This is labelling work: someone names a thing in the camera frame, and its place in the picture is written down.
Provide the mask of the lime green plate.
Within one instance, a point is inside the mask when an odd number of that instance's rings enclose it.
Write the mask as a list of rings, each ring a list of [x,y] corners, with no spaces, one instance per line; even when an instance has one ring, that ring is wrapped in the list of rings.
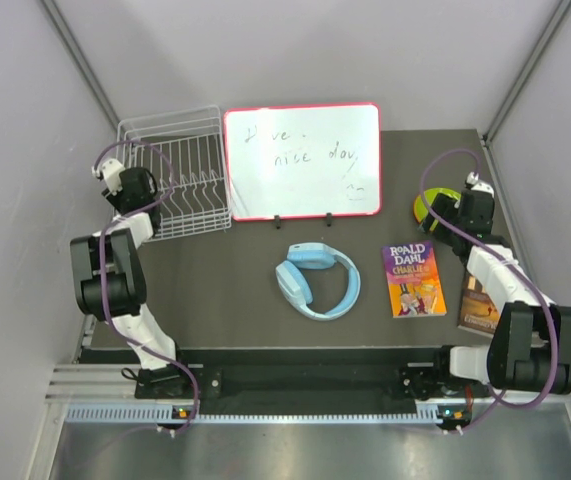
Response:
[[[461,194],[445,187],[429,188],[424,192],[430,206],[444,219],[450,219],[459,206]],[[423,199],[418,195],[413,203],[413,215],[425,212],[429,213]]]

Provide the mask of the orange plate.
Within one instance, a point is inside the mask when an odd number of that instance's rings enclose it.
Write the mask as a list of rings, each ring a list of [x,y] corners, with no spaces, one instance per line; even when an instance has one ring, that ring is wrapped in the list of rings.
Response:
[[[427,216],[427,214],[425,212],[414,216],[414,219],[416,221],[416,228],[418,231],[421,231],[421,232],[425,231],[423,222],[424,222],[426,216]]]

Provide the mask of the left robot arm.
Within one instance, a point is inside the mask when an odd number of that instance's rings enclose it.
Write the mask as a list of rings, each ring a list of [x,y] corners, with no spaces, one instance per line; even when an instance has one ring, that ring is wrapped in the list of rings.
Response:
[[[166,335],[147,306],[147,285],[138,248],[157,233],[160,207],[156,179],[144,167],[126,168],[110,158],[94,172],[106,184],[102,195],[114,207],[114,224],[107,228],[104,252],[98,232],[70,242],[71,266],[77,305],[82,313],[106,320],[108,300],[111,324],[139,358],[137,374],[122,375],[137,383],[136,396],[181,396],[191,387],[190,370],[174,361],[179,349]]]

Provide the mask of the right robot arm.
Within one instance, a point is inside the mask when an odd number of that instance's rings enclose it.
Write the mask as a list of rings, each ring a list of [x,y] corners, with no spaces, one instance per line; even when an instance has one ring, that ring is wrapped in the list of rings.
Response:
[[[510,243],[492,232],[494,194],[466,187],[458,198],[439,192],[420,198],[422,232],[450,246],[498,311],[491,343],[452,347],[432,370],[434,388],[452,396],[468,380],[501,390],[571,393],[571,307],[560,306],[520,267]]]

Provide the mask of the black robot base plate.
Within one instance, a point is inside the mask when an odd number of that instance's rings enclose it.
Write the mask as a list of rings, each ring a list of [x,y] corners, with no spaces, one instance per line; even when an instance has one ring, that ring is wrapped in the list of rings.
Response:
[[[427,400],[476,392],[480,382],[449,371],[445,347],[187,349],[178,361],[199,379],[201,397],[240,393],[332,395],[376,392],[391,399]]]

